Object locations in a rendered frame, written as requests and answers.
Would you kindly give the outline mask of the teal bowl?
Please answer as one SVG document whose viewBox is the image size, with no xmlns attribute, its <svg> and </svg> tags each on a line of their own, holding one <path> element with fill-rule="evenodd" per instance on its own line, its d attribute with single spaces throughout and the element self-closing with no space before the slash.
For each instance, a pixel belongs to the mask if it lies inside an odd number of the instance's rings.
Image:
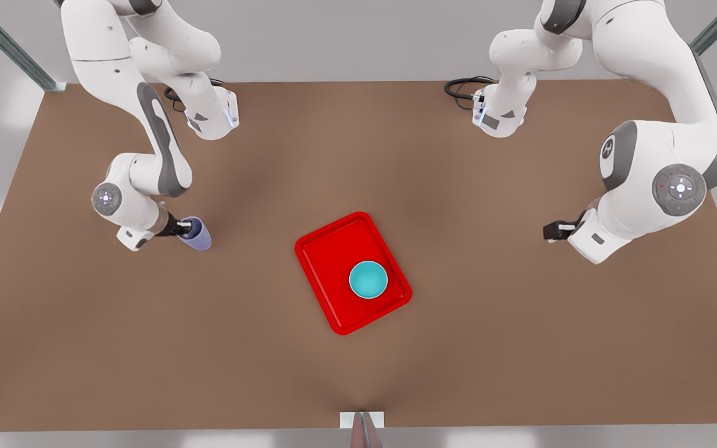
<svg viewBox="0 0 717 448">
<path fill-rule="evenodd" d="M 374 299 L 382 295 L 388 286 L 386 269 L 375 261 L 358 262 L 351 270 L 348 284 L 353 292 L 362 299 Z"/>
</svg>

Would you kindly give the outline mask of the lavender purple cup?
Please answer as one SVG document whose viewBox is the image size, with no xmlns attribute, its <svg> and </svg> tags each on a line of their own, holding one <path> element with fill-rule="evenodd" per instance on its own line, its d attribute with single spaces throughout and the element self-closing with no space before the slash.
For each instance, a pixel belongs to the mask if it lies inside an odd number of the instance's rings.
<svg viewBox="0 0 717 448">
<path fill-rule="evenodd" d="M 189 233 L 188 238 L 180 238 L 185 244 L 197 251 L 207 251 L 212 246 L 210 232 L 204 225 L 203 221 L 197 217 L 188 217 L 182 222 L 191 222 L 190 229 L 183 229 L 184 233 Z"/>
</svg>

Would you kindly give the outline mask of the red rectangular tray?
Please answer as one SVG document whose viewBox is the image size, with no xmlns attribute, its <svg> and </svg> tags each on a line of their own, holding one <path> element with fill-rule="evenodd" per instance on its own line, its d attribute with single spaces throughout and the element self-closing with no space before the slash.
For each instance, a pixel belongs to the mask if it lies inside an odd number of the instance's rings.
<svg viewBox="0 0 717 448">
<path fill-rule="evenodd" d="M 352 334 L 412 297 L 407 278 L 366 212 L 302 236 L 295 253 L 336 334 Z"/>
</svg>

